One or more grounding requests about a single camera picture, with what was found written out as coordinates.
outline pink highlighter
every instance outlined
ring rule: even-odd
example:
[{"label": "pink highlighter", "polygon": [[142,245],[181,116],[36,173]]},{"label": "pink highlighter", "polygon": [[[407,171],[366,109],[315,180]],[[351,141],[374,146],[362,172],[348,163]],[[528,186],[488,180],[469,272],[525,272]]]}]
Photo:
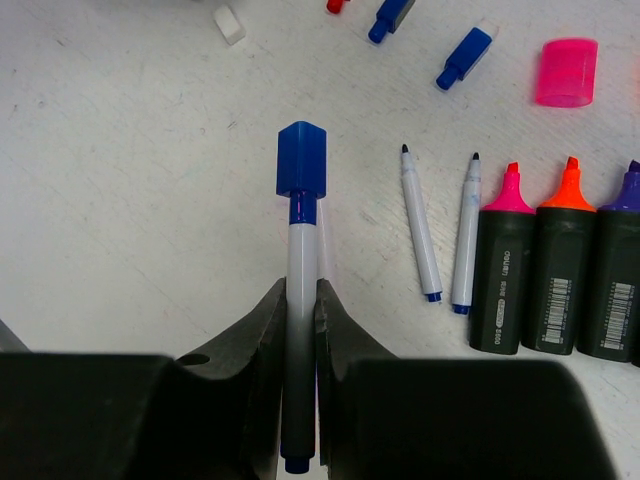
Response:
[{"label": "pink highlighter", "polygon": [[584,107],[593,102],[598,42],[560,38],[544,45],[535,101],[556,108]]},{"label": "pink highlighter", "polygon": [[498,198],[480,210],[471,337],[483,352],[518,351],[535,210],[520,195],[518,164],[507,167]]}]

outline screw hole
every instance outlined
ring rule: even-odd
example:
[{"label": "screw hole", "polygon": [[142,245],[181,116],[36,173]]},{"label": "screw hole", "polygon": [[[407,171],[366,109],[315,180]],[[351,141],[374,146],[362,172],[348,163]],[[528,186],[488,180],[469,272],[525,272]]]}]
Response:
[{"label": "screw hole", "polygon": [[194,365],[204,365],[210,360],[207,355],[201,353],[189,353],[180,357],[177,362],[185,367],[192,367]]}]

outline barcode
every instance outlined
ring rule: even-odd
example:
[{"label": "barcode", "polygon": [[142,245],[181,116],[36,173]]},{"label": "barcode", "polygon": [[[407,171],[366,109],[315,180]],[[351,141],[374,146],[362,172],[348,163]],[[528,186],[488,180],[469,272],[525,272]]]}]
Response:
[{"label": "barcode", "polygon": [[609,315],[607,316],[607,333],[604,337],[604,348],[622,350],[624,343],[622,337],[626,332],[626,323],[633,300],[633,285],[625,283],[613,284],[613,295],[609,302]]},{"label": "barcode", "polygon": [[571,282],[565,278],[552,278],[549,284],[549,303],[547,304],[547,330],[542,336],[543,342],[562,343],[567,303],[571,292]]}]

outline pink highlighter cap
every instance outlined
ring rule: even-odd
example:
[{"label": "pink highlighter cap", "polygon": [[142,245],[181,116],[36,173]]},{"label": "pink highlighter cap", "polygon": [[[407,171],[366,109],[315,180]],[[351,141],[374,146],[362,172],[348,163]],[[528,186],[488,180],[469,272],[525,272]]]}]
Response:
[{"label": "pink highlighter cap", "polygon": [[520,195],[518,164],[510,163],[502,180],[502,190],[493,203],[482,207],[484,211],[516,212],[534,215],[536,211],[524,203]]},{"label": "pink highlighter cap", "polygon": [[598,42],[561,38],[545,44],[540,55],[536,103],[576,108],[593,102]]}]

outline scratched tabletop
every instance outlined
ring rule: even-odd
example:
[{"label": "scratched tabletop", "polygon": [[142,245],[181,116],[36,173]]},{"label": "scratched tabletop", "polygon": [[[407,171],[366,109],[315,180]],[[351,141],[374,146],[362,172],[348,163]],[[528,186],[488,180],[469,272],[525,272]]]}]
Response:
[{"label": "scratched tabletop", "polygon": [[[340,16],[324,0],[230,0],[247,36],[228,46],[216,3],[5,0],[0,11],[0,318],[32,349],[180,355],[247,313],[286,272],[277,133],[328,133],[328,206],[349,313],[403,357],[472,350],[449,294],[465,171],[488,201],[508,162],[537,206],[568,155],[601,205],[640,155],[640,2],[416,2],[380,46],[380,0]],[[448,93],[434,80],[481,21],[491,49]],[[531,102],[545,41],[600,44],[593,105]],[[429,305],[400,184],[416,156],[445,291]],[[640,369],[523,347],[578,379],[621,478],[640,478]],[[311,478],[326,478],[315,466]]]}]

